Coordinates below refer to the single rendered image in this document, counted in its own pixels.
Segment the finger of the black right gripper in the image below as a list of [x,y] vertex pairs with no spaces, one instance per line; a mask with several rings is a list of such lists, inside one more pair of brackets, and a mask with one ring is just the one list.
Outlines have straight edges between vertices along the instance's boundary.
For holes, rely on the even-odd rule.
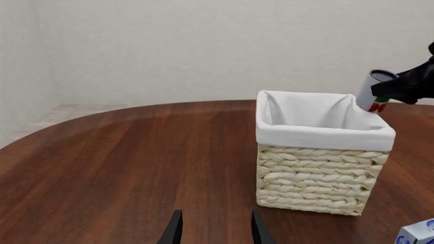
[[434,77],[415,80],[398,78],[371,86],[372,95],[394,99],[406,104],[415,104],[420,99],[434,99]]
[[434,73],[434,59],[429,59],[420,66],[398,73],[397,75],[405,79],[427,79],[432,73]]

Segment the white and blue carton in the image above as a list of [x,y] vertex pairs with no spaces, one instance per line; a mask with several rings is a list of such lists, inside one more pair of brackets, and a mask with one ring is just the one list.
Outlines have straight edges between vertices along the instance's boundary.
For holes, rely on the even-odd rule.
[[394,244],[434,244],[434,218],[402,227]]

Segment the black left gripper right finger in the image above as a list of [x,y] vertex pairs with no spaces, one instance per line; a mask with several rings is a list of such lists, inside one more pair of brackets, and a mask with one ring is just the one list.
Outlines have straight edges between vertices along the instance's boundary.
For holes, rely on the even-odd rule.
[[251,229],[253,244],[277,244],[258,210],[252,211]]

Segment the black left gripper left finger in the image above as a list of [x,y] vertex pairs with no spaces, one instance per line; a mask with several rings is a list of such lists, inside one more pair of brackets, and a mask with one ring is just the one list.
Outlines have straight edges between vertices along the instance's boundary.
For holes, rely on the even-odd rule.
[[157,244],[180,244],[182,239],[182,210],[176,209]]

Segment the woven basket with white liner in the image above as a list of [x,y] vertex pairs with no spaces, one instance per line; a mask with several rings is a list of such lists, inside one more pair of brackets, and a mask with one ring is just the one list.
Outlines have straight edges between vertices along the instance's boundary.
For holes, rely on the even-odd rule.
[[394,140],[394,129],[354,95],[260,91],[256,202],[361,215]]

